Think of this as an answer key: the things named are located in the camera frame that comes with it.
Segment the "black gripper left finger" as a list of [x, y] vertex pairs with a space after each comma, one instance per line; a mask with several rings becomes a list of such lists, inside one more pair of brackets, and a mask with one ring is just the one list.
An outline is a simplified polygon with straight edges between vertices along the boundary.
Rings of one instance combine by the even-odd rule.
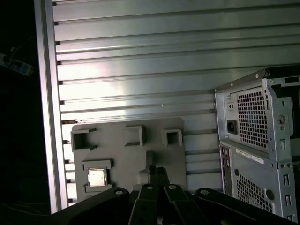
[[139, 191], [113, 187], [50, 216], [52, 225], [156, 225], [160, 169], [148, 169]]

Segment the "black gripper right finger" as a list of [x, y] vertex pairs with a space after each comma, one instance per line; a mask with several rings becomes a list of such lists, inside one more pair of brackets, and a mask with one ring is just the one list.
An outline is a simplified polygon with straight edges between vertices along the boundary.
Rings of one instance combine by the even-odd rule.
[[158, 168], [163, 201], [158, 223], [162, 225], [292, 225], [289, 219], [252, 206], [210, 188], [193, 194], [169, 181], [165, 168]]

